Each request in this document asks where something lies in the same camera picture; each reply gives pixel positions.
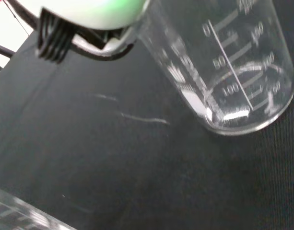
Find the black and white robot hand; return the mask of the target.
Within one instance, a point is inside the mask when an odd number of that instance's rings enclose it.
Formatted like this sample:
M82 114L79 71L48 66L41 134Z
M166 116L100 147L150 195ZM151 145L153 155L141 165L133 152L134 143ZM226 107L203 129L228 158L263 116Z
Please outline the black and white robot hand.
M129 53L149 0L11 0L9 5L37 31L36 56L59 64L71 50L114 61Z

